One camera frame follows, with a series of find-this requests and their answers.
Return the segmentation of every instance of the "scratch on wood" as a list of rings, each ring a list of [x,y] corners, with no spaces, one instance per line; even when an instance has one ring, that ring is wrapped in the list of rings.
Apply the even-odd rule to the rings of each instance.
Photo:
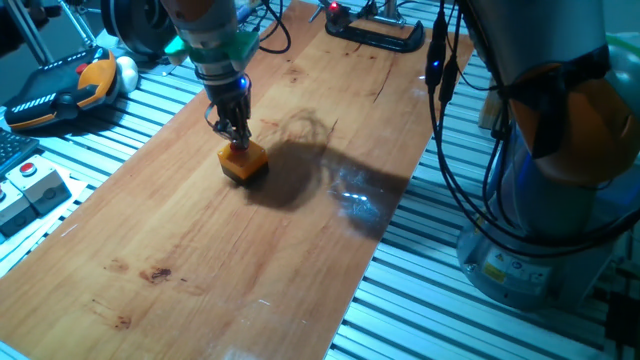
[[[130,316],[118,316],[118,321],[114,326],[121,330],[126,330],[131,327],[131,317]]]
[[[158,278],[164,278],[164,280],[167,280],[167,276],[169,275],[171,275],[171,269],[157,269],[153,274],[151,274],[151,280]]]
[[[373,103],[374,104],[378,100],[378,97],[380,96],[380,93],[384,89],[384,86],[387,84],[387,80],[389,80],[389,74],[391,74],[391,69],[393,69],[393,61],[391,62],[391,65],[389,65],[389,71],[387,71],[387,76],[384,78],[384,82],[382,83],[382,87],[380,87],[380,91],[378,91],[378,94],[376,95],[376,98],[373,99]]]
[[[265,119],[260,119],[260,122],[262,122],[264,124],[267,124],[267,125],[270,125],[270,126],[273,126],[273,127],[279,127],[280,126],[280,124],[278,124],[275,121],[268,121],[268,120],[265,120]]]
[[[329,133],[327,134],[327,141],[325,142],[325,145],[329,145],[329,141],[331,141],[331,134],[333,134],[333,130],[336,129],[338,120],[340,120],[340,118],[337,118],[336,121],[333,122],[333,125],[331,125],[331,130],[329,130]]]
[[[108,307],[107,305],[101,303],[100,301],[98,301],[96,299],[91,299],[91,301],[96,303],[96,304],[98,304],[98,305],[100,305],[100,306],[102,306],[102,307],[104,307],[104,308],[106,308],[106,309],[113,310],[112,308]]]

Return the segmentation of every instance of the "white ball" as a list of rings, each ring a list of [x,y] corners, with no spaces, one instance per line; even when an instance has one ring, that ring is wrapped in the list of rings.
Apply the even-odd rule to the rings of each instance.
[[[130,93],[138,86],[138,66],[128,56],[121,56],[118,63],[118,77],[120,78],[120,92]]]

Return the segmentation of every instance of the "screw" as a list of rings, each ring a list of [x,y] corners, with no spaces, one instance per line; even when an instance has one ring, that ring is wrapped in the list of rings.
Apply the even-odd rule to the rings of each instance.
[[[476,270],[476,264],[465,264],[464,269],[468,272],[468,273],[472,273]]]

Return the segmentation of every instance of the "wooden board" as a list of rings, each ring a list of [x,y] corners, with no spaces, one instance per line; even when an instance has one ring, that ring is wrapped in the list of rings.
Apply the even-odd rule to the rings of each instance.
[[[322,358],[431,126],[426,46],[332,38],[314,10],[292,4],[291,51],[248,69],[265,181],[222,175],[201,93],[0,280],[2,341],[31,359]]]

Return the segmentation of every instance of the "keyboard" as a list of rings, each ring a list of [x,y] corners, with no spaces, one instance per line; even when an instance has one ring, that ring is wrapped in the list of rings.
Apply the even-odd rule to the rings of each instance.
[[[37,148],[37,139],[0,129],[0,177],[29,158]]]

